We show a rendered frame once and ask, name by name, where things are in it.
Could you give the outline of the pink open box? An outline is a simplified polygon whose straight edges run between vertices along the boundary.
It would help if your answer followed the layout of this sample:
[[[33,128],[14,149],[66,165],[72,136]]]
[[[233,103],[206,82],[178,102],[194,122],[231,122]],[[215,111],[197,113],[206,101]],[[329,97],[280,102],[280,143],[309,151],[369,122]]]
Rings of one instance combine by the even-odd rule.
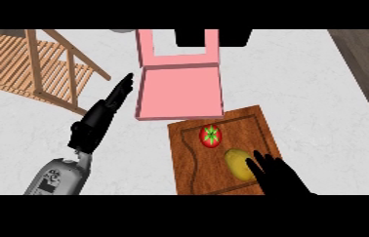
[[[153,31],[135,32],[141,73],[135,118],[141,121],[222,117],[218,46],[197,55],[156,56]]]

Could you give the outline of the dark brown wooden panel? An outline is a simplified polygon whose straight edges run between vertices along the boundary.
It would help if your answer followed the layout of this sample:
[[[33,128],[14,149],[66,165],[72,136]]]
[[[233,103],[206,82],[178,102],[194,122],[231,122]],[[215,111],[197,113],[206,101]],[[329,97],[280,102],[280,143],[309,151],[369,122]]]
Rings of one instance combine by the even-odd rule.
[[[329,34],[369,101],[369,29],[329,29]]]

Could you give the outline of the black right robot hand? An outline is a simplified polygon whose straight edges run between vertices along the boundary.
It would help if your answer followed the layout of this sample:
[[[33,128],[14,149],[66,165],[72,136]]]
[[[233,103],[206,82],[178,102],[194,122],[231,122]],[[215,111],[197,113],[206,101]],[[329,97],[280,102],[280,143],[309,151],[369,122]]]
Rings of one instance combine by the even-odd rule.
[[[298,174],[278,157],[253,151],[253,158],[246,158],[244,163],[259,183],[265,195],[309,196]]]

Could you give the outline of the wooden slatted dish rack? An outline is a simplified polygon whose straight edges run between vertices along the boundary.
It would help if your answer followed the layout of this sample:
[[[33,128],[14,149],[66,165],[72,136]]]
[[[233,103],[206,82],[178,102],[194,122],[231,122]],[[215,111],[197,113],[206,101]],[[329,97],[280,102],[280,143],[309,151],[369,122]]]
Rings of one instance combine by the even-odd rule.
[[[0,29],[0,91],[84,115],[78,96],[91,75],[110,76],[54,29],[42,32],[53,42],[33,29]]]

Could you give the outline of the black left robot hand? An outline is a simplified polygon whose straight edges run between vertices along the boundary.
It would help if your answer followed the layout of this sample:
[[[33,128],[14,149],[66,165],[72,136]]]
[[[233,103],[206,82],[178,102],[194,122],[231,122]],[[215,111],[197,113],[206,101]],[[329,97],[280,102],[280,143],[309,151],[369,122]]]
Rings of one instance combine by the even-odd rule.
[[[123,103],[125,97],[132,91],[132,74],[128,73],[106,99],[100,99],[89,108],[81,121],[70,126],[70,139],[67,146],[91,154],[106,134],[113,115]]]

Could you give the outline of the yellow lemon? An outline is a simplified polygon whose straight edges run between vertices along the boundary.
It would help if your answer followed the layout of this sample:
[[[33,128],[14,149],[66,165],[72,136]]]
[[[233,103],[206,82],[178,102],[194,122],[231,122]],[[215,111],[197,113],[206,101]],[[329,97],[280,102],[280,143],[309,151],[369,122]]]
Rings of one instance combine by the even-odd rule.
[[[233,176],[241,181],[255,180],[253,173],[246,165],[246,160],[250,158],[247,152],[240,149],[228,149],[224,153],[224,162]]]

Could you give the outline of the black appliance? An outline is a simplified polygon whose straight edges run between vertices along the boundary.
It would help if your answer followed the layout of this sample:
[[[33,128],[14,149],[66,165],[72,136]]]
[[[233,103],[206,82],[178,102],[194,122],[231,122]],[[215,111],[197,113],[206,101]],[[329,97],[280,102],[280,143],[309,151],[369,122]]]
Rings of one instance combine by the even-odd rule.
[[[244,47],[252,30],[249,28],[174,29],[178,47]]]

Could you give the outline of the brown wooden cutting board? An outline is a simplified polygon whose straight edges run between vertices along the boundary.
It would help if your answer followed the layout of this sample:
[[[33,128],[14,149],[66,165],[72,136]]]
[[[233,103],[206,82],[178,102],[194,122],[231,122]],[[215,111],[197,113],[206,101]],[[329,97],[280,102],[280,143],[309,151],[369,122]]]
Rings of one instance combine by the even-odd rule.
[[[215,148],[200,144],[200,130],[206,125],[215,125],[221,132]],[[261,107],[253,105],[227,111],[221,119],[181,121],[168,124],[166,128],[176,193],[261,195],[259,184],[253,180],[238,180],[224,162],[230,148],[280,156]]]

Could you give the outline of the red tomato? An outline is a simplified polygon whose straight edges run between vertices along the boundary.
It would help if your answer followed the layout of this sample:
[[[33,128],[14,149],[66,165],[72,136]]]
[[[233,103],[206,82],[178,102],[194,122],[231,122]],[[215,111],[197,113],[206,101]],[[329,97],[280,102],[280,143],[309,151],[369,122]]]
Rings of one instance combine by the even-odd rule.
[[[206,148],[215,148],[221,142],[221,131],[216,125],[206,125],[199,132],[199,140],[200,144]]]

